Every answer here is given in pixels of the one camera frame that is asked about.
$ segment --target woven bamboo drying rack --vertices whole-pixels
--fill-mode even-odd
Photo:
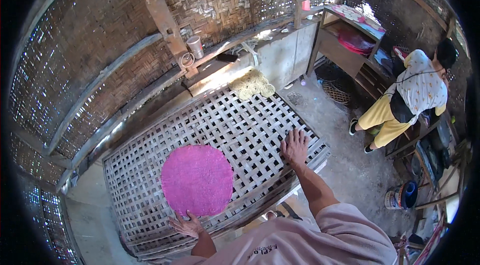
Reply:
[[[278,94],[241,101],[227,87],[172,110],[103,159],[105,181],[126,245],[141,260],[187,250],[192,237],[168,225],[173,212],[160,185],[168,155],[185,145],[221,150],[233,167],[232,199],[218,215],[200,221],[213,238],[244,226],[299,182],[279,155],[280,141],[297,127],[310,137],[307,165],[320,169],[329,148]]]

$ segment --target metal ring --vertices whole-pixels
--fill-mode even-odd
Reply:
[[[189,65],[184,65],[184,64],[183,64],[183,58],[184,58],[185,55],[187,55],[187,54],[190,54],[190,55],[191,55],[191,57],[192,57],[192,58],[191,58],[191,59],[192,59],[192,63],[189,64]],[[181,65],[182,65],[184,68],[189,68],[189,67],[191,67],[191,65],[193,65],[193,64],[195,63],[195,55],[194,55],[193,53],[191,53],[191,52],[187,52],[187,53],[183,54],[183,55],[182,55],[182,58],[180,58],[180,63],[181,63]]]

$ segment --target hand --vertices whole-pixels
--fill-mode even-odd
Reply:
[[[287,142],[281,142],[280,150],[287,162],[294,167],[294,169],[296,166],[305,165],[309,140],[310,138],[308,136],[304,136],[303,130],[298,132],[298,129],[295,128],[289,131]]]
[[[200,224],[200,220],[192,214],[189,210],[187,210],[187,215],[190,217],[189,221],[183,220],[182,216],[178,212],[175,211],[175,215],[177,216],[177,220],[173,219],[169,216],[170,225],[176,230],[177,232],[192,236],[194,238],[198,238],[201,232],[207,232]]]

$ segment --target black waist bag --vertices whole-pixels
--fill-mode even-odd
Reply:
[[[392,111],[393,117],[400,123],[407,123],[414,117],[410,108],[405,104],[405,101],[396,89],[392,100],[390,100],[390,110]]]

